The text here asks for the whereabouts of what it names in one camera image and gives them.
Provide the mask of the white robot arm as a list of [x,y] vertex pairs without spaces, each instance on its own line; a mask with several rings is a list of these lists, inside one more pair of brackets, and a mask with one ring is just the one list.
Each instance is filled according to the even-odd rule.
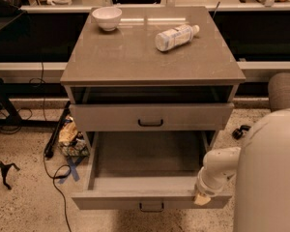
[[234,232],[290,232],[290,108],[260,119],[240,147],[209,151],[194,203],[209,203],[232,176]]

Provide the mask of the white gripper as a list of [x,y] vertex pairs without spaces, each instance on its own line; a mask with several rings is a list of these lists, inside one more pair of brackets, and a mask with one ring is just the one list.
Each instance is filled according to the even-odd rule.
[[203,166],[197,174],[194,204],[204,206],[211,201],[210,197],[218,196],[227,184],[231,172]]

